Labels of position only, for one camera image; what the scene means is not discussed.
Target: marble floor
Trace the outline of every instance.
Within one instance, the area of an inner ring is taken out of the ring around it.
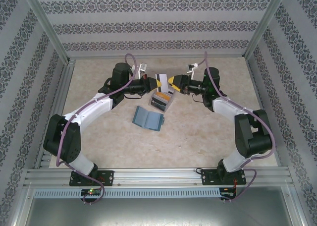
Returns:
[[[123,59],[77,60],[71,80],[64,114],[88,100],[112,76],[112,69]],[[147,74],[166,73],[168,78],[186,74],[187,65],[200,58],[149,58]],[[220,89],[232,100],[257,110],[259,104],[243,57],[209,58],[210,66],[219,69]],[[205,67],[195,71],[203,79]],[[149,111],[151,94],[141,100],[123,100],[116,108],[103,114],[83,133],[82,151],[100,168],[189,168],[216,167],[219,160],[235,148],[234,125],[226,118],[209,111],[191,96],[176,93],[164,114],[160,132],[142,129],[132,123],[138,105]],[[276,166],[275,156],[257,160],[248,166]],[[55,168],[55,157],[51,160]]]

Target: patterned wallpaper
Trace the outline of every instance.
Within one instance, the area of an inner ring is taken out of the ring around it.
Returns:
[[[244,53],[270,0],[39,0],[70,57]]]
[[[34,167],[64,63],[26,0],[0,6],[0,226]]]
[[[317,0],[283,0],[248,60],[309,225],[317,225]]]

